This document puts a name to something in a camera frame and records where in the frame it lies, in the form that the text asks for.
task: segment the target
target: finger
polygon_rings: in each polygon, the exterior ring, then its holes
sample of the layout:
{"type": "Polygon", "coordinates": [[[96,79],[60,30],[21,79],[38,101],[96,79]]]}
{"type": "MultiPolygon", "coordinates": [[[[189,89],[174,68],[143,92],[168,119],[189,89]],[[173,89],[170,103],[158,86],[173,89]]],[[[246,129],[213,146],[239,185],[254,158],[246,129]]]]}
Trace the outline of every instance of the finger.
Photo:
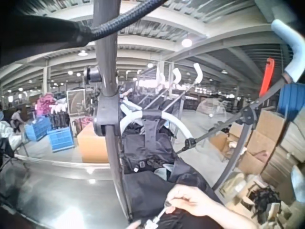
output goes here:
{"type": "Polygon", "coordinates": [[[167,200],[174,198],[186,198],[192,196],[193,187],[186,185],[175,185],[173,189],[167,194],[167,200]]]}
{"type": "Polygon", "coordinates": [[[137,229],[140,225],[141,225],[141,220],[132,223],[126,229],[137,229]]]}
{"type": "Polygon", "coordinates": [[[172,214],[174,211],[176,210],[176,208],[175,207],[173,207],[173,206],[170,206],[170,207],[168,207],[167,209],[166,209],[166,214],[172,214]]]}
{"type": "Polygon", "coordinates": [[[188,212],[190,212],[194,208],[192,203],[184,199],[172,199],[169,200],[169,202],[172,205],[172,207],[180,208],[188,212]]]}

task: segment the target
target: black braided cable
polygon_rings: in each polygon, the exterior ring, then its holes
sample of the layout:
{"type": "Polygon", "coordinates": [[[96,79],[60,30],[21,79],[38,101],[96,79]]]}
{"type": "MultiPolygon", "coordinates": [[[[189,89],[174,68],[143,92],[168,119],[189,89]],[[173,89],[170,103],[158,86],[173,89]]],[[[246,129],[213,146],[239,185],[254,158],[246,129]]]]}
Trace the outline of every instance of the black braided cable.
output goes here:
{"type": "Polygon", "coordinates": [[[91,41],[96,41],[111,35],[146,16],[156,8],[162,6],[167,0],[146,0],[128,12],[114,18],[98,27],[91,28],[91,41]]]}

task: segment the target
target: metal table surface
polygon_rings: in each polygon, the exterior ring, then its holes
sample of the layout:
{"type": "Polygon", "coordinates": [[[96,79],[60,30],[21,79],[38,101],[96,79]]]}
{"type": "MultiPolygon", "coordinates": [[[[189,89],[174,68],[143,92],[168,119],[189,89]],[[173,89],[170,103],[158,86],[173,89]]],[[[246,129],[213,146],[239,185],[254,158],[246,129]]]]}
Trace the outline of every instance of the metal table surface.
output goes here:
{"type": "Polygon", "coordinates": [[[26,217],[56,229],[127,226],[109,164],[50,162],[16,156],[19,160],[14,159],[0,173],[0,193],[26,217]]]}

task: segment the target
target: hand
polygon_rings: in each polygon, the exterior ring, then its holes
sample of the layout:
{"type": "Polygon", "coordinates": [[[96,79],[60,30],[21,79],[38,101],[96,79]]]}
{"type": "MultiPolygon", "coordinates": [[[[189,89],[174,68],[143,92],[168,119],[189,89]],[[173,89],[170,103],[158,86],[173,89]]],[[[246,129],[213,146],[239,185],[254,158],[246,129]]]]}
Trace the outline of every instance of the hand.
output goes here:
{"type": "Polygon", "coordinates": [[[140,225],[141,225],[141,221],[139,220],[139,221],[136,221],[136,222],[132,223],[131,225],[129,225],[126,229],[137,229],[138,226],[140,226],[140,225]]]}
{"type": "Polygon", "coordinates": [[[171,214],[176,208],[180,208],[194,216],[206,216],[209,215],[212,206],[215,205],[215,201],[199,188],[185,185],[175,185],[168,193],[167,201],[172,205],[168,207],[167,214],[171,214]]]}

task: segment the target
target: pink clothing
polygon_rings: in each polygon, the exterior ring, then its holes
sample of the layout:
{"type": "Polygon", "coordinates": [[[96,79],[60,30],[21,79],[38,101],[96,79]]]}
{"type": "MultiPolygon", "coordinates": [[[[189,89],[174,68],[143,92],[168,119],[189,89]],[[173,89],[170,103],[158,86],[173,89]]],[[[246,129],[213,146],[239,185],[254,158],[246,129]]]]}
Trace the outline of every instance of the pink clothing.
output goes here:
{"type": "Polygon", "coordinates": [[[37,101],[36,113],[37,117],[48,115],[51,112],[50,105],[55,104],[55,100],[52,93],[46,93],[37,101]]]}

